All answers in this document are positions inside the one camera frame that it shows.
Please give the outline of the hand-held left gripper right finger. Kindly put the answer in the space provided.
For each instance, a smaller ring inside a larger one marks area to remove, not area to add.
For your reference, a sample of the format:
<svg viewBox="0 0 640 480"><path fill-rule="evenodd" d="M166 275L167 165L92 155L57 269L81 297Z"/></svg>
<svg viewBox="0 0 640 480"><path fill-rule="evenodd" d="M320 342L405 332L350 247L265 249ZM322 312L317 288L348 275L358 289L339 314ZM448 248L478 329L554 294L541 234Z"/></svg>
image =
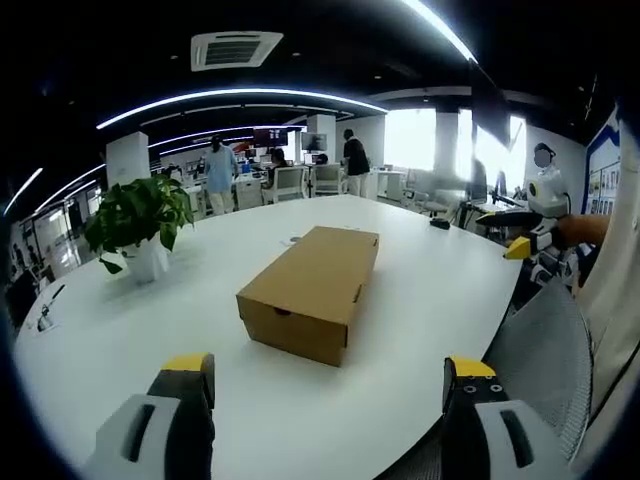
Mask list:
<svg viewBox="0 0 640 480"><path fill-rule="evenodd" d="M444 479L573 479L559 442L524 401L509 398L495 371L460 356L444 360Z"/></svg>

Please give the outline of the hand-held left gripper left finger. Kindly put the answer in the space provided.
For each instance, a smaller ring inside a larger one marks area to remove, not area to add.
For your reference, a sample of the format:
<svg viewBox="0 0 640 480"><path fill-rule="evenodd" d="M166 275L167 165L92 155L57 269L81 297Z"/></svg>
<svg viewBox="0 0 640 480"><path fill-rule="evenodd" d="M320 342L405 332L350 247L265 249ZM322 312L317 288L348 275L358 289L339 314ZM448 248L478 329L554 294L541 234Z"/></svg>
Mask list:
<svg viewBox="0 0 640 480"><path fill-rule="evenodd" d="M172 358L98 429L83 477L210 479L214 408L214 355Z"/></svg>

